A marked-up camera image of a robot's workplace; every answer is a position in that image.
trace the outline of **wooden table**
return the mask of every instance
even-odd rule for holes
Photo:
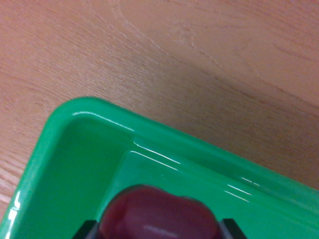
[[[319,189],[314,1],[1,1],[0,219],[61,103],[97,96]]]

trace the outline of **green plastic tray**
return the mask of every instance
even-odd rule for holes
[[[49,118],[0,238],[71,239],[134,184],[196,198],[249,239],[319,238],[318,191],[95,98],[71,100]]]

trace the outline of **green tray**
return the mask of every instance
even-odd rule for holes
[[[151,184],[234,218],[249,239],[319,238],[319,192],[95,98],[47,121],[0,238],[71,239],[122,189]]]

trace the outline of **red object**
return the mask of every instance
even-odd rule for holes
[[[217,239],[220,234],[205,205],[150,186],[117,195],[99,231],[104,239]]]

